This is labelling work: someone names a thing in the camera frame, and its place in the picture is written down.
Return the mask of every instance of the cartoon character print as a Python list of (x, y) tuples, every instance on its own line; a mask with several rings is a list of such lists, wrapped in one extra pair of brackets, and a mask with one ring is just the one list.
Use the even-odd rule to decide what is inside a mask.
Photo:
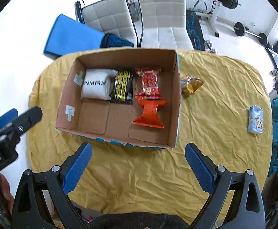
[(257, 128), (262, 129), (263, 128), (263, 122), (262, 122), (260, 116), (258, 116), (258, 118), (256, 119), (256, 122), (257, 122)]

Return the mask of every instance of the tufted white cushion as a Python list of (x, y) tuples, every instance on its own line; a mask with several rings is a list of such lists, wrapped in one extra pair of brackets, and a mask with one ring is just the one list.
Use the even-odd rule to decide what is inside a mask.
[(143, 32), (141, 46), (193, 49), (186, 30), (186, 0), (138, 0)]
[(129, 40), (135, 47), (138, 37), (126, 0), (102, 0), (82, 9), (85, 24), (103, 33)]

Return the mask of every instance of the tile floor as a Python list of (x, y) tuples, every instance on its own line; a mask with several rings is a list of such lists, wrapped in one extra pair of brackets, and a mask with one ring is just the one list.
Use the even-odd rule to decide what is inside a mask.
[[(233, 27), (222, 22), (216, 22), (219, 38), (215, 37), (206, 19), (200, 19), (200, 24), (205, 40), (210, 40), (213, 48), (217, 49), (218, 55), (228, 56), (242, 60), (255, 67), (261, 74), (264, 85), (268, 93), (274, 88), (275, 79), (271, 74), (274, 69), (272, 61), (259, 43), (258, 38), (250, 34), (239, 37), (235, 34)], [(138, 38), (141, 38), (141, 21), (135, 22)]]

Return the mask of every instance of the chair backrest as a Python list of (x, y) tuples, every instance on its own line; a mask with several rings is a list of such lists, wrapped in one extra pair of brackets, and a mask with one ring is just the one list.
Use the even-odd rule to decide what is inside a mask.
[(186, 0), (138, 0), (143, 28), (185, 27)]
[(113, 33), (138, 46), (138, 37), (127, 0), (102, 0), (82, 8), (85, 25)]

